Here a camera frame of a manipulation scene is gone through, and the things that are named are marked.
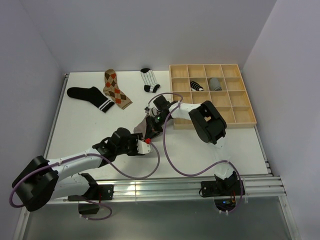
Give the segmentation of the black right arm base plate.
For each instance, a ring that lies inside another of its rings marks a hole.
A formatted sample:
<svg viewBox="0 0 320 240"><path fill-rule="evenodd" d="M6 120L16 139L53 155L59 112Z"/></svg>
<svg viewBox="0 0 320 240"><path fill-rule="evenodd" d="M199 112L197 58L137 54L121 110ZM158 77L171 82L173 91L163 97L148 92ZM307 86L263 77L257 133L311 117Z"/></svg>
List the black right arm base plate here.
<svg viewBox="0 0 320 240"><path fill-rule="evenodd" d="M236 181L231 185L225 185L218 181L201 181L200 195L204 198L208 197L231 197L233 195L244 195L245 188L240 186L240 182Z"/></svg>

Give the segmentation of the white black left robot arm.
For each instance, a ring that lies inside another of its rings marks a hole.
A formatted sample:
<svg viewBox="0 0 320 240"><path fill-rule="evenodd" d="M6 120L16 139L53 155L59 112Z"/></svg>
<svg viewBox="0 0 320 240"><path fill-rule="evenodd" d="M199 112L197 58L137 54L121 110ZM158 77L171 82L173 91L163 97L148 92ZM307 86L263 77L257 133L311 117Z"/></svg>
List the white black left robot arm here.
<svg viewBox="0 0 320 240"><path fill-rule="evenodd" d="M119 155L150 153L151 147L142 136L120 127L112 136L81 153L56 159L37 156L13 181L12 190L21 200L21 206L30 212L62 197L72 201L98 200L97 181L85 171L111 164Z"/></svg>

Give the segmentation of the grey sock with black stripes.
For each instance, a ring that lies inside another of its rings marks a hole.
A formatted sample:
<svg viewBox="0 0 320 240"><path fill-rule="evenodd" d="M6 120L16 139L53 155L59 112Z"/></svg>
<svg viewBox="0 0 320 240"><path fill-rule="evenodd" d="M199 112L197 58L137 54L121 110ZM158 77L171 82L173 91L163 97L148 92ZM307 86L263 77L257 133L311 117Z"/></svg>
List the grey sock with black stripes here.
<svg viewBox="0 0 320 240"><path fill-rule="evenodd" d="M213 77L208 80L208 86L211 91L221 91L222 87L218 78Z"/></svg>

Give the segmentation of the black pinstriped sock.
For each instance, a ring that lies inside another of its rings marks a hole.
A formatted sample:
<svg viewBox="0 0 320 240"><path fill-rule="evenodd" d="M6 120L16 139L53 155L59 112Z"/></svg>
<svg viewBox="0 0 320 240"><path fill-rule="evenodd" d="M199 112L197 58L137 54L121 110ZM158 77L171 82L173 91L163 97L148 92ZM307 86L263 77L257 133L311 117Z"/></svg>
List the black pinstriped sock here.
<svg viewBox="0 0 320 240"><path fill-rule="evenodd" d="M197 83L196 81L191 81L190 82L190 89L194 92L202 92L204 91L204 88L199 84Z"/></svg>

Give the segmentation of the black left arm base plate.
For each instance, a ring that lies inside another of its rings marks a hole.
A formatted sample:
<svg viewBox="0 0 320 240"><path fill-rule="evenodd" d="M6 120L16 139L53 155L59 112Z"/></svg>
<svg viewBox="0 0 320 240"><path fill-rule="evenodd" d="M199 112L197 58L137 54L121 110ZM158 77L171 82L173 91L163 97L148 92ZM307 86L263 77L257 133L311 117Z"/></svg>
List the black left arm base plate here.
<svg viewBox="0 0 320 240"><path fill-rule="evenodd" d="M90 201L109 201L112 200L114 193L114 185L112 184L97 184L92 185L83 195L71 195L68 196L67 200L81 201L82 199L87 199Z"/></svg>

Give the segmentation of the taupe sock red stripes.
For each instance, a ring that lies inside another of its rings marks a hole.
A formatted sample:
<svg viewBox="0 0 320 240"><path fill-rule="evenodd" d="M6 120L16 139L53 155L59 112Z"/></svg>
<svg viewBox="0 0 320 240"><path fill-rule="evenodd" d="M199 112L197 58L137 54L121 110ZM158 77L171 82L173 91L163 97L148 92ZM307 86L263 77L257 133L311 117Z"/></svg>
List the taupe sock red stripes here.
<svg viewBox="0 0 320 240"><path fill-rule="evenodd" d="M144 118L134 129L134 134L142 134L142 137L145 138L148 128L147 118Z"/></svg>

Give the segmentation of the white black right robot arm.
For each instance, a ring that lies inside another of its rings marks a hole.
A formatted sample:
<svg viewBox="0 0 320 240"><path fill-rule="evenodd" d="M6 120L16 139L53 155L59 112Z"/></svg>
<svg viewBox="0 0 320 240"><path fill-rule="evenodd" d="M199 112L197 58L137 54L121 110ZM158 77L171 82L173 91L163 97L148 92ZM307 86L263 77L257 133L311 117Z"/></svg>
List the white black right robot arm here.
<svg viewBox="0 0 320 240"><path fill-rule="evenodd" d="M169 102L162 93L152 97L145 108L144 138L153 139L162 134L164 154L170 166L180 175L185 177L199 176L211 168L224 164L225 174L215 174L217 180L216 189L222 195L229 194L236 183L239 184L240 191L243 191L243 182L236 167L228 160L219 160L204 170L187 174L178 170L172 163L166 146L166 128L171 119L190 120L198 137L206 144L217 145L218 141L226 136L227 123L218 112L216 107L209 100L203 103L183 103L183 96L178 93L171 93L180 97L179 101Z"/></svg>

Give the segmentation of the black sock white stripes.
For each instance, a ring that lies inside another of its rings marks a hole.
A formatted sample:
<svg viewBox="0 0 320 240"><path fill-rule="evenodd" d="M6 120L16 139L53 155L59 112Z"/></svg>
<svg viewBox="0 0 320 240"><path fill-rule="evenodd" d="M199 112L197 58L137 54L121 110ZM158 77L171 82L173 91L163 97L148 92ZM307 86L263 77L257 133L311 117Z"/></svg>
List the black sock white stripes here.
<svg viewBox="0 0 320 240"><path fill-rule="evenodd" d="M67 89L70 98L91 103L103 113L106 113L115 103L106 97L98 88L70 87Z"/></svg>

